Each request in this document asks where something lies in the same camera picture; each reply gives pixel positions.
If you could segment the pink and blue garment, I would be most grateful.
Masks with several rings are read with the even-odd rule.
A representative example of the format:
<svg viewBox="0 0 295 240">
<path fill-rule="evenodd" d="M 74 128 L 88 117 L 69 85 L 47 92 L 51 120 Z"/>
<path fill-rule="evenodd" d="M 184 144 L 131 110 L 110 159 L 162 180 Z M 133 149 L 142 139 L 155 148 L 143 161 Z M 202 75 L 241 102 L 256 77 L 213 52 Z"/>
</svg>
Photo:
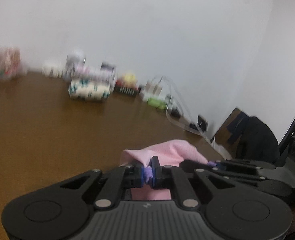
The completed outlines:
<svg viewBox="0 0 295 240">
<path fill-rule="evenodd" d="M 152 189 L 148 184 L 152 178 L 150 160 L 157 156 L 160 165 L 179 166 L 183 161 L 190 160 L 198 164 L 209 162 L 206 157 L 200 154 L 195 146 L 186 140 L 170 140 L 160 144 L 148 146 L 141 150 L 123 150 L 120 157 L 120 165 L 130 164 L 136 160 L 143 164 L 145 185 L 142 188 L 132 188 L 133 200 L 169 200 L 171 193 L 169 189 Z"/>
</svg>

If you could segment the black phone on stand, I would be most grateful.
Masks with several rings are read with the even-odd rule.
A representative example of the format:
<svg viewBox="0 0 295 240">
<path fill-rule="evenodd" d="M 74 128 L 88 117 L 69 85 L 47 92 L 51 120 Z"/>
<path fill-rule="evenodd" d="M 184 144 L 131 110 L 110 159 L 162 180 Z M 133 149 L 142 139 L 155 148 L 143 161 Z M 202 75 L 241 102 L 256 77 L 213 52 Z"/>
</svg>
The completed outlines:
<svg viewBox="0 0 295 240">
<path fill-rule="evenodd" d="M 208 122 L 203 116 L 198 115 L 197 123 L 191 122 L 189 127 L 196 131 L 205 133 L 208 130 Z"/>
</svg>

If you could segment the green rectangular device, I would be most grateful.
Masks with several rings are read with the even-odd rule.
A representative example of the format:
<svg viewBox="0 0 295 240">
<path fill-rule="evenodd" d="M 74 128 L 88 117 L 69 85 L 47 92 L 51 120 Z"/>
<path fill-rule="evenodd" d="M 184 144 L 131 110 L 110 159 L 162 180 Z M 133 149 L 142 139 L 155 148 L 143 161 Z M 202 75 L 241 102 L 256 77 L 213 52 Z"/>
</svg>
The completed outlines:
<svg viewBox="0 0 295 240">
<path fill-rule="evenodd" d="M 154 108 L 158 108 L 161 110 L 164 110 L 167 108 L 167 102 L 165 102 L 164 100 L 160 100 L 160 99 L 149 98 L 147 101 L 147 104 L 154 107 Z"/>
</svg>

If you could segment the white power strip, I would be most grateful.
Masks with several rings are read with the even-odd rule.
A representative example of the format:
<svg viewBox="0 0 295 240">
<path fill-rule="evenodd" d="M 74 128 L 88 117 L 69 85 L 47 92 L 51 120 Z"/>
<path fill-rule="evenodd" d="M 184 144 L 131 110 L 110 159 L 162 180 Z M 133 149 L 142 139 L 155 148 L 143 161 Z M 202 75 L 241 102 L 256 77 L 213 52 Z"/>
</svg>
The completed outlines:
<svg viewBox="0 0 295 240">
<path fill-rule="evenodd" d="M 154 99 L 154 100 L 161 100 L 165 103 L 170 103 L 172 98 L 170 95 L 162 96 L 162 95 L 153 95 L 151 93 L 148 93 L 144 90 L 140 91 L 139 97 L 143 102 L 148 102 L 149 99 Z"/>
</svg>

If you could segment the white charger adapters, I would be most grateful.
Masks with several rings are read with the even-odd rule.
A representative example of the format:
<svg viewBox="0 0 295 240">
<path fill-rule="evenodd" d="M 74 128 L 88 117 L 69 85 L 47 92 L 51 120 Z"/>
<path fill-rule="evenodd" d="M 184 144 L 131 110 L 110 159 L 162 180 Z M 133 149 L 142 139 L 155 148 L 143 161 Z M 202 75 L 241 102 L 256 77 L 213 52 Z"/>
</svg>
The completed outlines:
<svg viewBox="0 0 295 240">
<path fill-rule="evenodd" d="M 147 94 L 159 96 L 162 89 L 163 87 L 160 85 L 160 83 L 153 83 L 152 81 L 147 81 L 144 91 L 147 92 Z"/>
</svg>

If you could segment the black box with text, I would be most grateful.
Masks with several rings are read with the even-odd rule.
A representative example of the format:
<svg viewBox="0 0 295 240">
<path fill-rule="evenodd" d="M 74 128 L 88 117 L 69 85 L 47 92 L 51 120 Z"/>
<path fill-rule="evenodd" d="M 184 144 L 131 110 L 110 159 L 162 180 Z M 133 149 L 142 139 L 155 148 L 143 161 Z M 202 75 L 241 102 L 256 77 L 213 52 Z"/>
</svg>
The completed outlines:
<svg viewBox="0 0 295 240">
<path fill-rule="evenodd" d="M 136 87 L 125 87 L 125 86 L 115 85 L 114 92 L 127 95 L 130 97 L 136 97 L 139 94 L 139 89 L 137 89 Z"/>
</svg>

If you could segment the yellow round container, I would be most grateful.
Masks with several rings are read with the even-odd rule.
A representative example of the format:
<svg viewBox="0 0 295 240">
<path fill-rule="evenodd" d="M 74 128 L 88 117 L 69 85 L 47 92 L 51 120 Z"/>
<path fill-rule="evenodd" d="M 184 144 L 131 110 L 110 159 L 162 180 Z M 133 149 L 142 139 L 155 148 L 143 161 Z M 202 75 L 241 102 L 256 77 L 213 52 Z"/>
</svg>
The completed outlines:
<svg viewBox="0 0 295 240">
<path fill-rule="evenodd" d="M 124 86 L 135 86 L 137 84 L 137 79 L 135 74 L 126 73 L 122 75 L 122 82 Z"/>
</svg>

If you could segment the white round lamp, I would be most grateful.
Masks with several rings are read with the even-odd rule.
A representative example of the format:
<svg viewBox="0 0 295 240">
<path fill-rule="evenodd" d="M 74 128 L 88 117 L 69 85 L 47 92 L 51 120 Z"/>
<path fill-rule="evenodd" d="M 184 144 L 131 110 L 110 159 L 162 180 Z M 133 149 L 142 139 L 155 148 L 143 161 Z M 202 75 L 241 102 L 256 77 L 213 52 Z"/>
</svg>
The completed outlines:
<svg viewBox="0 0 295 240">
<path fill-rule="evenodd" d="M 77 67 L 83 66 L 86 61 L 85 53 L 80 49 L 75 49 L 67 55 L 64 68 L 64 77 L 71 78 Z"/>
</svg>

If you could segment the clear plastic bag with snacks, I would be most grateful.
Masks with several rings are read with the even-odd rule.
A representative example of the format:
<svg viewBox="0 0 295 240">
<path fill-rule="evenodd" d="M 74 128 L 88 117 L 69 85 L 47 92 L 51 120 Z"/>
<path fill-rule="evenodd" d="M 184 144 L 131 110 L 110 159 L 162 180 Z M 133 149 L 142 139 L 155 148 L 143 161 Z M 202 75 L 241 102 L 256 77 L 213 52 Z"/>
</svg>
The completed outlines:
<svg viewBox="0 0 295 240">
<path fill-rule="evenodd" d="M 0 46 L 0 80 L 11 80 L 27 72 L 27 67 L 21 62 L 19 48 Z"/>
</svg>

